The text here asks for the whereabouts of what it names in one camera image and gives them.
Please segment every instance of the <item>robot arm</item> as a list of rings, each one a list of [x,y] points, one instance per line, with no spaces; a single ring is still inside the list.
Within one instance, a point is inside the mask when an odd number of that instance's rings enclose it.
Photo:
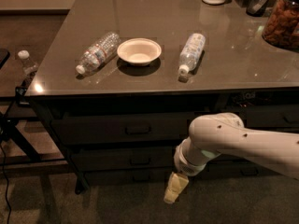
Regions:
[[[191,123],[189,137],[176,148],[179,175],[170,176],[164,201],[173,203],[187,186],[187,176],[197,175],[220,154],[245,158],[299,179],[299,134],[246,129],[232,113],[206,115]]]

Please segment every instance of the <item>countertop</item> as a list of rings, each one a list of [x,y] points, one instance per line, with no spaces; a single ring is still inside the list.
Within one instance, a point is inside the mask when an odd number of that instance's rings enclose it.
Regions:
[[[27,95],[101,95],[216,92],[299,87],[299,54],[262,38],[267,18],[246,14],[234,0],[76,0],[50,46]],[[107,31],[122,40],[145,37],[162,47],[148,67],[116,56],[82,78],[75,67],[84,50]],[[178,57],[191,33],[206,37],[204,54],[188,82],[178,81]]]

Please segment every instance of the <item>jar of nuts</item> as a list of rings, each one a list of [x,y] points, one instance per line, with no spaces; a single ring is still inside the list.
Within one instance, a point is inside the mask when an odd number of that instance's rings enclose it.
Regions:
[[[299,0],[277,0],[262,36],[273,46],[299,49]]]

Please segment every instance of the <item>water bottle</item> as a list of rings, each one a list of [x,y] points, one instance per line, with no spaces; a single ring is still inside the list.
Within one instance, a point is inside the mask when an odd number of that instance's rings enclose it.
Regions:
[[[30,54],[27,50],[19,51],[18,56],[22,63],[23,73],[26,75],[24,85],[26,87],[29,87],[38,70],[38,64],[31,59]]]
[[[179,55],[179,77],[187,77],[188,73],[196,68],[203,52],[206,38],[201,34],[190,35],[183,51]]]
[[[104,62],[114,54],[121,43],[120,36],[108,32],[86,49],[79,60],[76,70],[83,76],[94,73]]]

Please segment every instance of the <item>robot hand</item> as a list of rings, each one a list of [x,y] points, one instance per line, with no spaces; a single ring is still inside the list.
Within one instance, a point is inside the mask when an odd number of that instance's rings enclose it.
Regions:
[[[232,113],[206,115],[191,123],[189,137],[176,148],[178,174],[171,174],[164,201],[173,203],[187,186],[188,176],[200,173],[220,154],[245,158],[299,179],[299,134],[246,129]]]

